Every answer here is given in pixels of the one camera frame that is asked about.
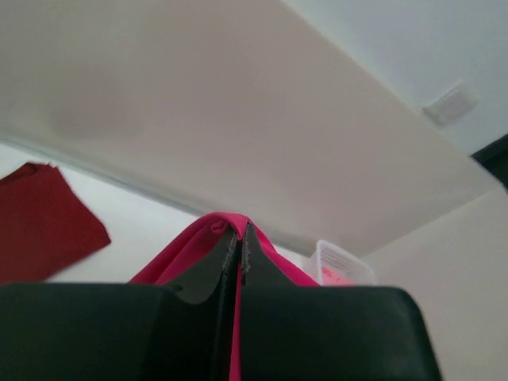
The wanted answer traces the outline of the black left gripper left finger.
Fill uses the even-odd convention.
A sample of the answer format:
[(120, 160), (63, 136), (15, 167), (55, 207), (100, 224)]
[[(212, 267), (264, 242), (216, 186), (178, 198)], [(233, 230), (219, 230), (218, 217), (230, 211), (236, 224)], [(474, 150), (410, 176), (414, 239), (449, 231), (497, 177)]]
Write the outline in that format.
[(240, 258), (227, 231), (162, 286), (2, 286), (2, 379), (228, 379)]

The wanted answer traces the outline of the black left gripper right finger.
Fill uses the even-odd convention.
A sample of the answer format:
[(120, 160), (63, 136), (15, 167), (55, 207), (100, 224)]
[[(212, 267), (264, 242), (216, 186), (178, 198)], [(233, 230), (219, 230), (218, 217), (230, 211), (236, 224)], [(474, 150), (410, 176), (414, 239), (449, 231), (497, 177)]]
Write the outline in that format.
[(304, 287), (243, 243), (243, 380), (440, 380), (417, 303), (394, 287)]

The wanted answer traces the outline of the magenta t shirt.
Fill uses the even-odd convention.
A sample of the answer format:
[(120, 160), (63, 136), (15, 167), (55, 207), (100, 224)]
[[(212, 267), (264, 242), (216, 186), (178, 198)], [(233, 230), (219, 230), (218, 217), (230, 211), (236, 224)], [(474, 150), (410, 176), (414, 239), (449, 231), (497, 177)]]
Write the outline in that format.
[(186, 227), (133, 278), (162, 291), (148, 374), (158, 380), (240, 380), (244, 286), (315, 287), (241, 214)]

